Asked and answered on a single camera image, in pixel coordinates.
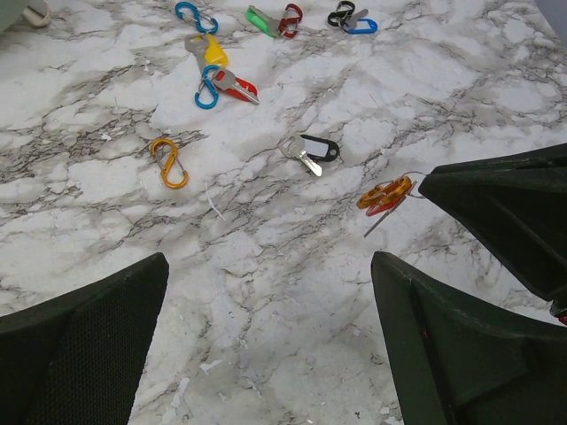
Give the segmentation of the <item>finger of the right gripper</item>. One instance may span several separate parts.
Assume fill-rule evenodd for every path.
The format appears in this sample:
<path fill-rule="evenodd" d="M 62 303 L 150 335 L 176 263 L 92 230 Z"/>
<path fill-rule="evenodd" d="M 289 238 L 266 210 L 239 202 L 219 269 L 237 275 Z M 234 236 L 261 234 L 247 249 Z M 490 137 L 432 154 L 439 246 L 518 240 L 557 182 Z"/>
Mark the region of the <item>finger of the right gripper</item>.
<path fill-rule="evenodd" d="M 566 146 L 436 167 L 419 192 L 566 322 Z"/>

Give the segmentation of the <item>red S carabiner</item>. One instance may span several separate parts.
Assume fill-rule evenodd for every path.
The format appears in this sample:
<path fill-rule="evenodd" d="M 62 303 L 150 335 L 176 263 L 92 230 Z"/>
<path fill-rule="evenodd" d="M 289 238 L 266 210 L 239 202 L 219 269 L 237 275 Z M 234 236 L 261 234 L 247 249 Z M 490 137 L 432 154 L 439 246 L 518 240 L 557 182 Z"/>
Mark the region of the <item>red S carabiner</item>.
<path fill-rule="evenodd" d="M 299 23 L 303 20 L 303 11 L 296 4 L 287 4 L 283 17 L 278 24 L 279 35 L 292 39 L 299 31 Z"/>

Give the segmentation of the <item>orange S carabiner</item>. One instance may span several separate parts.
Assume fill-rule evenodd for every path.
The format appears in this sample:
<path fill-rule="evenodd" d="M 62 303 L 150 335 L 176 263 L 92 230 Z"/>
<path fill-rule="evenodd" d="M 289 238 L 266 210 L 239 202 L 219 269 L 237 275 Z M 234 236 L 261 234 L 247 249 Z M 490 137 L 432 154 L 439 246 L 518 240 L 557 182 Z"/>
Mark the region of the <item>orange S carabiner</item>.
<path fill-rule="evenodd" d="M 159 158 L 159 149 L 164 147 L 168 147 L 169 152 L 167 154 L 165 162 L 162 162 Z M 179 149 L 174 141 L 167 138 L 156 139 L 151 144 L 150 152 L 151 155 L 155 158 L 156 163 L 159 165 L 160 177 L 168 188 L 181 189 L 187 185 L 190 179 L 190 175 L 178 159 Z M 174 164 L 177 164 L 181 170 L 182 179 L 179 182 L 171 182 L 169 180 L 169 174 Z"/>
<path fill-rule="evenodd" d="M 359 209 L 366 209 L 376 205 L 390 204 L 406 195 L 410 191 L 412 184 L 413 182 L 406 175 L 390 182 L 379 183 L 362 195 L 356 205 Z"/>

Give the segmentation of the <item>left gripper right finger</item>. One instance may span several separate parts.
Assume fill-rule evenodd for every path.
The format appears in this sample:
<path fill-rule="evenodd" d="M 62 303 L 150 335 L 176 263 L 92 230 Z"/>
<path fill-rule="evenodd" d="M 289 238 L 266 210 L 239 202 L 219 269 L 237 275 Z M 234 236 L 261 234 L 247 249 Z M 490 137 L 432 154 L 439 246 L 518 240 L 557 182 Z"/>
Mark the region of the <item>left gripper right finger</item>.
<path fill-rule="evenodd" d="M 371 276 L 406 424 L 564 424 L 566 329 L 378 251 Z"/>

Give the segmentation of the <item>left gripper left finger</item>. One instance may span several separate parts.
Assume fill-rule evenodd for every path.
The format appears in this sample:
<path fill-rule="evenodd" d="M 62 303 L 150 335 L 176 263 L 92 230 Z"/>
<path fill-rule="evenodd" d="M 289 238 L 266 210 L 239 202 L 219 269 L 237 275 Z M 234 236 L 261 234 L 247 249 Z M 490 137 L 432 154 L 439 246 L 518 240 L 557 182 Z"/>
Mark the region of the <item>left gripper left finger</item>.
<path fill-rule="evenodd" d="M 3 424 L 126 424 L 164 301 L 155 253 L 1 319 Z"/>

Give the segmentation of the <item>blue S carabiner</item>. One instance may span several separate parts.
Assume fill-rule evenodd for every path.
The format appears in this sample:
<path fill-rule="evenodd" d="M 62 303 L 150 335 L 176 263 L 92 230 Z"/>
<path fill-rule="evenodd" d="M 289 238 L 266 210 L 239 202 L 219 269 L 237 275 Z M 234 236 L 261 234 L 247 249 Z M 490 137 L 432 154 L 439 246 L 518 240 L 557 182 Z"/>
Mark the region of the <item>blue S carabiner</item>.
<path fill-rule="evenodd" d="M 202 34 L 216 34 L 219 29 L 217 19 L 201 12 L 191 2 L 181 1 L 175 4 L 175 15 L 177 18 L 189 22 Z"/>
<path fill-rule="evenodd" d="M 220 70 L 221 68 L 217 65 L 209 65 L 206 66 L 201 72 L 201 80 L 198 86 L 198 90 L 194 95 L 194 101 L 199 108 L 210 110 L 217 105 L 219 92 L 213 83 L 213 79 Z M 210 95 L 209 102 L 206 102 L 202 99 L 202 95 L 205 91 L 207 91 Z"/>

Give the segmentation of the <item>black S carabiner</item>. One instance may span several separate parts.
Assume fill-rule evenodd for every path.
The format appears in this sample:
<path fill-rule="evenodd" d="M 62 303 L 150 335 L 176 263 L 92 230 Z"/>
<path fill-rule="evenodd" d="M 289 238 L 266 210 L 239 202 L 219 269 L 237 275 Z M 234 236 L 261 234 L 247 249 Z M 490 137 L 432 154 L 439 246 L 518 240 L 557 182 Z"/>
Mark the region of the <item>black S carabiner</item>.
<path fill-rule="evenodd" d="M 338 2 L 336 9 L 327 17 L 327 23 L 332 27 L 341 27 L 353 15 L 355 4 L 348 0 Z"/>

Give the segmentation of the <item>blue key tag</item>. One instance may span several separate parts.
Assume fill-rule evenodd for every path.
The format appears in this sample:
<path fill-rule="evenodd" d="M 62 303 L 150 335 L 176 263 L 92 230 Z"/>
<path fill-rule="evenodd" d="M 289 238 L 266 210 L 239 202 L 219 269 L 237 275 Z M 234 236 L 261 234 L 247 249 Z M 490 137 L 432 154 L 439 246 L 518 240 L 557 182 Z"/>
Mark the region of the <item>blue key tag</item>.
<path fill-rule="evenodd" d="M 369 35 L 376 33 L 379 26 L 373 19 L 360 18 L 346 22 L 342 29 L 350 35 Z"/>

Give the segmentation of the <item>yellow key tag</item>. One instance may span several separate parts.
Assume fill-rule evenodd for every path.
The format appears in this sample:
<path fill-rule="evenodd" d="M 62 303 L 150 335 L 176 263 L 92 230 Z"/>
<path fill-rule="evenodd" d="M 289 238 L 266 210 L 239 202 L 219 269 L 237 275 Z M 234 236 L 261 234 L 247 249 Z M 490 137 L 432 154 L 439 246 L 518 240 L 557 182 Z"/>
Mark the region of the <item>yellow key tag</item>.
<path fill-rule="evenodd" d="M 206 35 L 206 40 L 208 42 L 204 59 L 208 65 L 217 65 L 221 67 L 227 67 L 229 64 L 229 58 L 221 45 L 217 42 L 216 38 L 211 35 Z"/>

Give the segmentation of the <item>black key tag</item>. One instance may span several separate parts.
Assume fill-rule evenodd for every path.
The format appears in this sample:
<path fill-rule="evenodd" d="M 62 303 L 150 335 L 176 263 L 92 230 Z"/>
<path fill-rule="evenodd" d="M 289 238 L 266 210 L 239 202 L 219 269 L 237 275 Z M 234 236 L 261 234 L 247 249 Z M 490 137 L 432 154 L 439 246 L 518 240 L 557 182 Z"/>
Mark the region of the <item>black key tag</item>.
<path fill-rule="evenodd" d="M 300 137 L 305 143 L 307 155 L 314 161 L 332 162 L 340 153 L 338 144 L 331 140 L 306 134 Z"/>

